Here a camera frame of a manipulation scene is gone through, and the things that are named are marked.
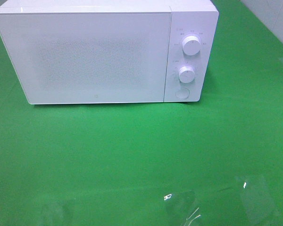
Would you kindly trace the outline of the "white microwave oven body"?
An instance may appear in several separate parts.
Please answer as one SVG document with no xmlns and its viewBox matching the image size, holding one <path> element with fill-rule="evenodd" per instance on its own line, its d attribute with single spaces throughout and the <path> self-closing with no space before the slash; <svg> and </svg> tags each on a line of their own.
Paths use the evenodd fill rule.
<svg viewBox="0 0 283 226">
<path fill-rule="evenodd" d="M 196 102 L 200 99 L 219 12 L 209 0 L 8 0 L 0 14 L 42 13 L 163 13 L 171 14 L 166 66 L 165 92 L 162 102 Z M 200 51 L 188 56 L 182 41 L 188 35 L 200 38 Z M 179 81 L 179 69 L 190 66 L 195 79 Z M 177 90 L 187 88 L 187 99 L 178 99 Z"/>
</svg>

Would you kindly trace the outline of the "white microwave door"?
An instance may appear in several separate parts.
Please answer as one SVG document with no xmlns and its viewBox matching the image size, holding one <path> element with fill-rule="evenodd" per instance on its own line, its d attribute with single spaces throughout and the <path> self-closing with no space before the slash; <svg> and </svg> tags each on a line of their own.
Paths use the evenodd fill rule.
<svg viewBox="0 0 283 226">
<path fill-rule="evenodd" d="M 0 14 L 30 104 L 164 100 L 171 14 Z"/>
</svg>

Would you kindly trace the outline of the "white microwave knob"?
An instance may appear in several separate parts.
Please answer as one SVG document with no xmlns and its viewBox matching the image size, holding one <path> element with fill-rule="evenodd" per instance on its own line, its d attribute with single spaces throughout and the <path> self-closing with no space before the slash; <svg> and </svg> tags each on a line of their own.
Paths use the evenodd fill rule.
<svg viewBox="0 0 283 226">
<path fill-rule="evenodd" d="M 201 48 L 200 38 L 195 34 L 188 35 L 182 41 L 183 52 L 188 56 L 193 56 L 197 54 L 200 51 L 200 48 Z"/>
<path fill-rule="evenodd" d="M 179 69 L 179 81 L 182 83 L 190 83 L 195 79 L 195 71 L 190 66 L 184 66 Z"/>
</svg>

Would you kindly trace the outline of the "round white door-release button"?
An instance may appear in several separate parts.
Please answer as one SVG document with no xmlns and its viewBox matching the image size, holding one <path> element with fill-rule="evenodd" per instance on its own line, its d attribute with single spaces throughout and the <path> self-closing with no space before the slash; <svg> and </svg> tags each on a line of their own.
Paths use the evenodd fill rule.
<svg viewBox="0 0 283 226">
<path fill-rule="evenodd" d="M 178 99 L 187 99 L 190 95 L 190 91 L 187 88 L 181 88 L 176 91 L 175 96 Z"/>
</svg>

